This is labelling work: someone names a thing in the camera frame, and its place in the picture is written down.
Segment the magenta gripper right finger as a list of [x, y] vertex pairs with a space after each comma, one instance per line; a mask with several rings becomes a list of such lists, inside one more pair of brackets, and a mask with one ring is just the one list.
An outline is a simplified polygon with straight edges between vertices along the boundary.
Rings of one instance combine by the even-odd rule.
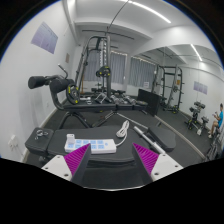
[[144, 182], [159, 180], [182, 169], [168, 154], [158, 154], [136, 143], [132, 153]]

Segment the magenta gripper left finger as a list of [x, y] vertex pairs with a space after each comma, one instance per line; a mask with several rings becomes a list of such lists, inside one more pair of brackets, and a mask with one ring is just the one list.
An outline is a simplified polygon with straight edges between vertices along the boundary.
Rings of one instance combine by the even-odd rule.
[[91, 146], [86, 144], [66, 156], [56, 155], [42, 169], [73, 183], [81, 183], [89, 157]]

